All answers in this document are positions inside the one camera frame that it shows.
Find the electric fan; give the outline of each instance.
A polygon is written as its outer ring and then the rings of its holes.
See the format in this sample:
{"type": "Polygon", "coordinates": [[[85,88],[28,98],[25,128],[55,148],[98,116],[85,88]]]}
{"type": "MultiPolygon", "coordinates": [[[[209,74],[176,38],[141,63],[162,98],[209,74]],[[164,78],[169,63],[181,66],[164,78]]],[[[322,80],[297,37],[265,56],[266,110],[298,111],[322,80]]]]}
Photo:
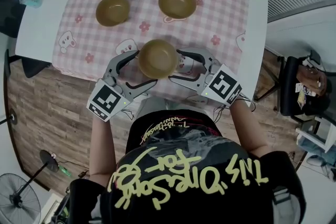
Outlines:
{"type": "Polygon", "coordinates": [[[28,182],[15,174],[0,176],[0,219],[4,217],[12,224],[32,224],[36,220],[39,223],[40,203],[29,184],[45,167],[52,172],[59,169],[56,160],[47,151],[40,151],[40,159],[43,166],[28,182]]]}

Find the person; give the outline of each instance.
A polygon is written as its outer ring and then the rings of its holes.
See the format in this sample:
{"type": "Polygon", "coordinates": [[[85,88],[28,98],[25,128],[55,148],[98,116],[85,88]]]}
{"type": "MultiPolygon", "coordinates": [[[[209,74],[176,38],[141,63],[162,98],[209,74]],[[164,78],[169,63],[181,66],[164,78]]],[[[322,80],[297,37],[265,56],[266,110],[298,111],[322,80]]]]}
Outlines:
{"type": "Polygon", "coordinates": [[[240,145],[203,110],[145,99],[118,163],[110,122],[94,116],[90,179],[70,184],[68,223],[300,223],[306,202],[288,154],[272,152],[245,101],[230,112],[240,145]]]}

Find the wooden floor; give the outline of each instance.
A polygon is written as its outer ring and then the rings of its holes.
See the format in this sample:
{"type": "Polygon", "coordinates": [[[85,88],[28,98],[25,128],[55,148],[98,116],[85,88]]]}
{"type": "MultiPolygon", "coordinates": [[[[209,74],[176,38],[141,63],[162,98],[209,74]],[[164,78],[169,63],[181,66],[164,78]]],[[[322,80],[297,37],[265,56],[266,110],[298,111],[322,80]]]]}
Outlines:
{"type": "MultiPolygon", "coordinates": [[[[265,51],[264,62],[277,72],[276,56],[265,51]]],[[[11,64],[12,74],[8,81],[8,106],[14,108],[18,124],[13,125],[14,140],[24,169],[33,174],[42,166],[39,151],[47,150],[57,155],[58,162],[75,162],[88,167],[92,113],[86,109],[88,97],[94,83],[60,74],[53,68],[45,69],[32,79],[23,73],[21,61],[11,64]]],[[[263,93],[272,86],[271,79],[262,70],[256,92],[263,93]]],[[[127,108],[137,111],[140,96],[127,108]]],[[[261,123],[269,144],[274,150],[295,152],[295,163],[299,162],[303,151],[296,146],[296,122],[273,111],[276,95],[257,104],[254,115],[261,123]]],[[[132,121],[120,112],[111,120],[117,160],[126,147],[128,130],[132,121]]],[[[223,136],[238,142],[238,137],[228,110],[223,111],[217,123],[223,136]]],[[[61,171],[57,173],[45,169],[38,179],[51,189],[64,194],[69,183],[85,168],[71,163],[59,163],[72,177],[61,171]]]]}

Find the black chair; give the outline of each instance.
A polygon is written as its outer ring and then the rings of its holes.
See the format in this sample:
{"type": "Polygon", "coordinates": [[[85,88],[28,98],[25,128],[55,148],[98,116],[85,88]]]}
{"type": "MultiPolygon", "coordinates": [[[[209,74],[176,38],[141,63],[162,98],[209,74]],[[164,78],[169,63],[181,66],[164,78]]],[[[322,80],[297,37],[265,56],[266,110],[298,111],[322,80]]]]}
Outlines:
{"type": "Polygon", "coordinates": [[[307,95],[306,104],[302,109],[297,102],[299,93],[295,92],[295,87],[299,81],[296,78],[296,74],[299,65],[301,65],[305,59],[306,57],[288,57],[285,65],[285,58],[279,57],[278,61],[281,61],[279,78],[263,64],[262,67],[271,76],[275,85],[261,97],[258,98],[255,95],[254,100],[259,102],[270,94],[278,91],[277,110],[279,110],[280,107],[280,113],[282,115],[290,116],[299,123],[303,123],[304,121],[298,118],[298,115],[316,115],[336,126],[336,72],[325,72],[327,76],[327,91],[324,96],[311,97],[307,95]]]}
{"type": "MultiPolygon", "coordinates": [[[[5,35],[17,38],[20,24],[26,6],[20,4],[19,0],[0,0],[0,32],[5,35]]],[[[10,64],[16,60],[22,60],[22,66],[26,77],[31,78],[49,67],[49,62],[19,56],[9,56],[8,50],[5,53],[5,73],[7,77],[11,74],[10,64]]]]}

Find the tablecloth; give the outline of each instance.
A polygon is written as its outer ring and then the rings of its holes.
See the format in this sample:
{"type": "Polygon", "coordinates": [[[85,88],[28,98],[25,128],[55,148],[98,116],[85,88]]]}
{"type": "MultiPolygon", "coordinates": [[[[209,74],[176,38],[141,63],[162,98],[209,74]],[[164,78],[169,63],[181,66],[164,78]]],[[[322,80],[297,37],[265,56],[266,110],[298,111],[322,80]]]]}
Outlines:
{"type": "MultiPolygon", "coordinates": [[[[52,64],[63,74],[97,80],[116,55],[141,49],[151,39],[164,39],[176,48],[203,47],[233,72],[239,67],[245,42],[249,0],[196,0],[195,13],[185,20],[166,17],[158,0],[129,0],[128,20],[114,27],[99,25],[96,8],[101,0],[68,0],[63,13],[52,64]]],[[[191,58],[179,55],[176,72],[196,76],[197,65],[191,58]]],[[[122,69],[120,79],[130,84],[148,80],[134,59],[122,69]]],[[[149,94],[175,101],[189,100],[205,105],[208,100],[196,92],[168,79],[159,80],[149,94]]]]}

